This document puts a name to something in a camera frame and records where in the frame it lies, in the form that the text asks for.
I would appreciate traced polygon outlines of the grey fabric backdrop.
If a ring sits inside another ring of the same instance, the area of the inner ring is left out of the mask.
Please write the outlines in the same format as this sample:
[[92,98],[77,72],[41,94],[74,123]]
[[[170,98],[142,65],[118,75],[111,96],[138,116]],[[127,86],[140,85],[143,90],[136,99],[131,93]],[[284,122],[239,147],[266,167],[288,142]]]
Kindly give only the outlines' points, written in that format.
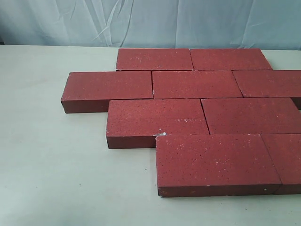
[[298,0],[3,0],[5,44],[301,48]]

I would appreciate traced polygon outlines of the chipped red brick white spot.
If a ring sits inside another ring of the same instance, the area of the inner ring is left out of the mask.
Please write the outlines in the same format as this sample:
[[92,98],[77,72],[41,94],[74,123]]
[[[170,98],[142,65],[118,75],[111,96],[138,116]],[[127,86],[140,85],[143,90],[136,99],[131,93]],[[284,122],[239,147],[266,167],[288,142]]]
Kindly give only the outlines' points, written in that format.
[[109,149],[154,148],[157,136],[209,134],[199,99],[112,100]]

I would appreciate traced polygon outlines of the right edge red brick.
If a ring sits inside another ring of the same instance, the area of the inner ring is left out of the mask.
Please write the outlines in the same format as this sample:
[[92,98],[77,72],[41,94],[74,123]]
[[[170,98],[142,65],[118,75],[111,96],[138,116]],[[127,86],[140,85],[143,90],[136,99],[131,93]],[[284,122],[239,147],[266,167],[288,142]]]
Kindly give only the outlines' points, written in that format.
[[289,97],[301,108],[300,70],[233,71],[243,97]]

